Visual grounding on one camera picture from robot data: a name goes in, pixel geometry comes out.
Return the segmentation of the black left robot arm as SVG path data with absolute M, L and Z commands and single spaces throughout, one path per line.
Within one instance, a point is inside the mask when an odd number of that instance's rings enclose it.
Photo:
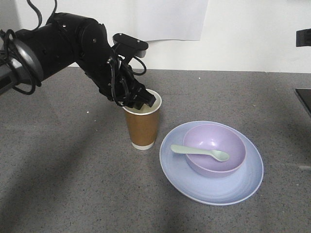
M 140 109 L 156 98 L 136 80 L 130 61 L 141 60 L 148 44 L 123 33 L 109 45 L 106 28 L 95 19 L 57 13 L 41 28 L 0 33 L 0 91 L 30 86 L 32 94 L 42 82 L 73 63 L 92 79 L 99 92 L 119 106 Z

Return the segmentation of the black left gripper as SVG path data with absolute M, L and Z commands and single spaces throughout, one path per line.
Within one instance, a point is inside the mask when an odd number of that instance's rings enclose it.
M 126 58 L 110 46 L 82 46 L 82 69 L 99 92 L 118 106 L 138 111 L 156 101 L 151 90 L 134 77 L 146 73 L 146 65 L 138 57 Z

